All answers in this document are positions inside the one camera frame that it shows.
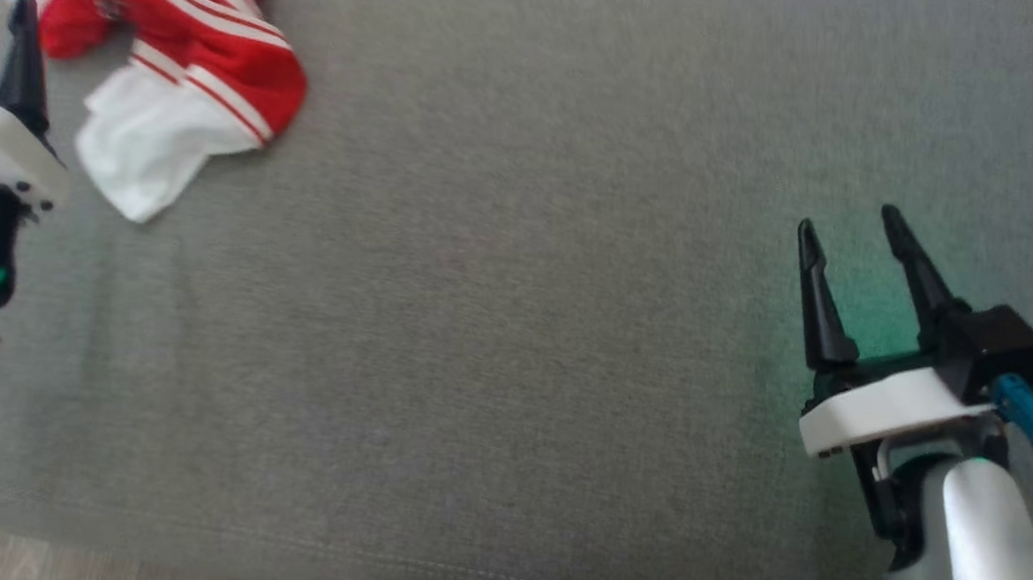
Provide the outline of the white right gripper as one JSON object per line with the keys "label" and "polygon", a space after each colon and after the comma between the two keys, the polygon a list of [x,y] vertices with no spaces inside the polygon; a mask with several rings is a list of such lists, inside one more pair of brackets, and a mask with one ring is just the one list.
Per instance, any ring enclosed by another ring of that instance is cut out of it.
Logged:
{"label": "white right gripper", "polygon": [[[938,348],[953,295],[901,210],[881,208],[918,323],[918,346]],[[812,220],[799,222],[799,277],[808,369],[831,371],[858,359],[826,279],[826,255]],[[994,572],[1005,430],[994,405],[956,398],[919,358],[877,358],[815,378],[799,420],[803,449],[816,458],[847,452],[876,537],[893,543],[893,566]]]}

